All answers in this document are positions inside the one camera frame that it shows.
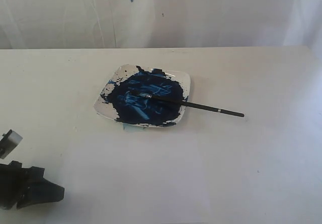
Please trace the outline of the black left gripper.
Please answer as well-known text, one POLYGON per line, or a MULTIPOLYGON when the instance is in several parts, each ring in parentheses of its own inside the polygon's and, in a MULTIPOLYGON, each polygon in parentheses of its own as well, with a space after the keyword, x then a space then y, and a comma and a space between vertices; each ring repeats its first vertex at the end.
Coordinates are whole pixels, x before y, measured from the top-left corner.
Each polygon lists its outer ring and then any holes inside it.
POLYGON ((41 167, 23 168, 17 161, 1 164, 1 209, 62 201, 64 188, 44 179, 44 172, 41 167))

